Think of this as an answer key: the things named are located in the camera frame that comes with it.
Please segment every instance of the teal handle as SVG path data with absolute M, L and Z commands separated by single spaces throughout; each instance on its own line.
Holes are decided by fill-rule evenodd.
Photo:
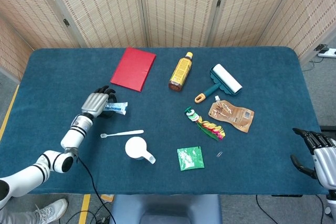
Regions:
M 222 84 L 219 82 L 219 83 L 213 85 L 212 87 L 208 88 L 206 91 L 203 92 L 205 97 L 208 97 L 209 95 L 211 95 L 213 92 L 215 92 L 217 89 L 219 89 L 219 87 L 221 85 Z

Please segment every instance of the sneaker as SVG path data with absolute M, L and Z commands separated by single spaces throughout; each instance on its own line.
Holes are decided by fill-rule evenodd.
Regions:
M 68 208 L 66 199 L 59 199 L 45 208 L 35 210 L 38 216 L 37 224 L 48 224 L 61 218 Z

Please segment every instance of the grey chair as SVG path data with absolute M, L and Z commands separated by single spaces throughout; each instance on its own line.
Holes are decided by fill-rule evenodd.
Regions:
M 116 195 L 111 212 L 117 224 L 222 224 L 220 203 L 219 195 Z

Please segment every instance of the woven screen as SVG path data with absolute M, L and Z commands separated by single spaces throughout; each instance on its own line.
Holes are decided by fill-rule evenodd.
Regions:
M 336 0 L 286 0 L 260 45 L 288 46 L 301 58 L 336 24 Z
M 0 66 L 21 80 L 33 50 L 0 18 Z
M 0 0 L 0 13 L 33 48 L 74 46 L 46 0 Z
M 145 0 L 152 47 L 205 44 L 213 0 Z
M 144 47 L 138 0 L 63 0 L 88 47 Z
M 281 0 L 223 0 L 213 46 L 255 46 Z

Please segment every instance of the white roller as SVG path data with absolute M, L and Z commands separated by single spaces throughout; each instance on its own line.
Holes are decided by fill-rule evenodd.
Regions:
M 236 79 L 233 78 L 232 75 L 226 71 L 221 64 L 214 66 L 213 71 L 231 89 L 233 93 L 237 93 L 242 88 L 242 85 L 240 85 L 239 82 L 236 81 Z

